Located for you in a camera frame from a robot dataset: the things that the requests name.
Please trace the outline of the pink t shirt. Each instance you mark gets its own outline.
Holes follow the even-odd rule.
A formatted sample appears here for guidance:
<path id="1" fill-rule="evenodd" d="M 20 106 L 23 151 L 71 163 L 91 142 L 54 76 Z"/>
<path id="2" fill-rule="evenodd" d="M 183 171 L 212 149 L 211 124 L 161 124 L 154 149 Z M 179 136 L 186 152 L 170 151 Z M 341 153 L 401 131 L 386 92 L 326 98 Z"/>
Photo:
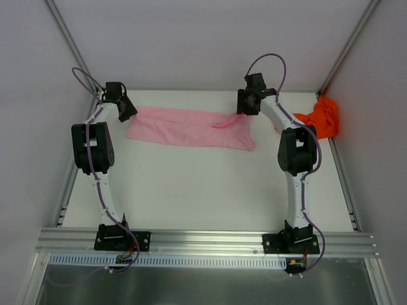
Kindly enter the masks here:
<path id="1" fill-rule="evenodd" d="M 126 138 L 183 147 L 222 147 L 254 151 L 252 118 L 244 114 L 140 107 Z"/>

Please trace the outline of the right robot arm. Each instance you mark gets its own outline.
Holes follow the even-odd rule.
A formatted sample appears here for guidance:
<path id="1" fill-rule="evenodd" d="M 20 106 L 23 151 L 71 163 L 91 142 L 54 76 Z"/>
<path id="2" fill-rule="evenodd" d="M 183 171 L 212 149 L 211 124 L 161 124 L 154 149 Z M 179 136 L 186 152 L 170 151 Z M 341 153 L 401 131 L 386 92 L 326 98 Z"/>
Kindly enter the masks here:
<path id="1" fill-rule="evenodd" d="M 266 237 L 266 253 L 298 253 L 313 238 L 307 213 L 307 175 L 317 162 L 316 130 L 303 126 L 279 102 L 274 88 L 267 88 L 261 73 L 244 77 L 246 87 L 237 93 L 237 114 L 265 115 L 280 132 L 277 161 L 287 180 L 287 217 L 283 230 Z"/>

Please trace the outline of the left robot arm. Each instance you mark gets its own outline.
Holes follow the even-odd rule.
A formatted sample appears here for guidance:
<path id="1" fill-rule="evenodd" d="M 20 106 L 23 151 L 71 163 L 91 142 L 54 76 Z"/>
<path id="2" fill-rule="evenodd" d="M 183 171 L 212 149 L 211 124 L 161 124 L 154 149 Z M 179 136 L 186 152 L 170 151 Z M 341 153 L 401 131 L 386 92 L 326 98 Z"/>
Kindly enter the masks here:
<path id="1" fill-rule="evenodd" d="M 101 103 L 83 123 L 71 127 L 74 162 L 90 181 L 100 211 L 100 224 L 95 238 L 95 250 L 126 250 L 135 247 L 125 213 L 113 198 L 109 171 L 115 162 L 106 115 L 117 108 L 118 120 L 123 123 L 137 114 L 137 109 L 121 82 L 107 82 Z"/>

